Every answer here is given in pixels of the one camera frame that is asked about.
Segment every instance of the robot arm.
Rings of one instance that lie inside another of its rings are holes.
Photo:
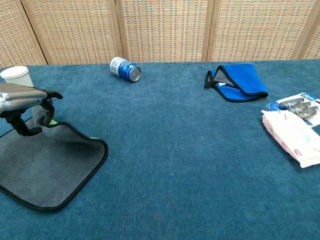
[[[13,83],[0,83],[0,118],[5,118],[22,136],[36,135],[41,132],[41,128],[29,129],[21,119],[21,115],[28,108],[41,105],[46,110],[42,125],[48,125],[55,112],[55,108],[50,101],[51,98],[62,99],[63,96],[56,91],[47,91]]]

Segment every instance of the gray microfiber towel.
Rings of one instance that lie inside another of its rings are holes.
[[[11,130],[0,137],[0,190],[29,208],[55,210],[72,199],[103,165],[108,145],[89,138],[70,124],[42,126],[41,106],[32,108],[29,128],[35,136]]]

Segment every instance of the woven screen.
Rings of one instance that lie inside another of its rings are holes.
[[[117,55],[109,0],[28,0],[52,64],[109,63]]]
[[[320,59],[320,28],[316,32],[304,59]]]
[[[288,60],[314,3],[220,0],[211,60]]]
[[[14,0],[0,7],[0,68],[43,64]]]
[[[128,59],[201,61],[207,0],[121,0]]]

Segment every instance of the soda can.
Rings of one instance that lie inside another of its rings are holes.
[[[137,64],[119,56],[112,59],[110,63],[110,70],[112,73],[129,82],[136,82],[141,76],[141,69]]]

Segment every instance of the paper cup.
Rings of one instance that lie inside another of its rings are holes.
[[[34,86],[29,76],[29,70],[26,66],[9,67],[3,70],[2,72],[0,72],[0,76],[8,84],[19,84],[19,85],[25,85],[27,87]]]

